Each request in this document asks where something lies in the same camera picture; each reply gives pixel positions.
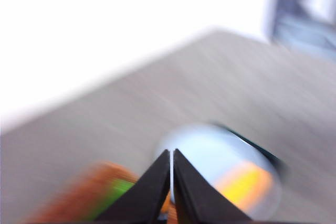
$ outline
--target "wooden floor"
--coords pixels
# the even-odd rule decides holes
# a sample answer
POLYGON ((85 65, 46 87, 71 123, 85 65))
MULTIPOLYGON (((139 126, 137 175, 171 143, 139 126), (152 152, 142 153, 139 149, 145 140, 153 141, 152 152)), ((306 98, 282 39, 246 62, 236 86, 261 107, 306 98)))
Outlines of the wooden floor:
POLYGON ((97 160, 141 175, 165 134, 195 122, 226 124, 290 167, 274 220, 336 222, 336 65, 216 31, 3 135, 2 223, 97 160))

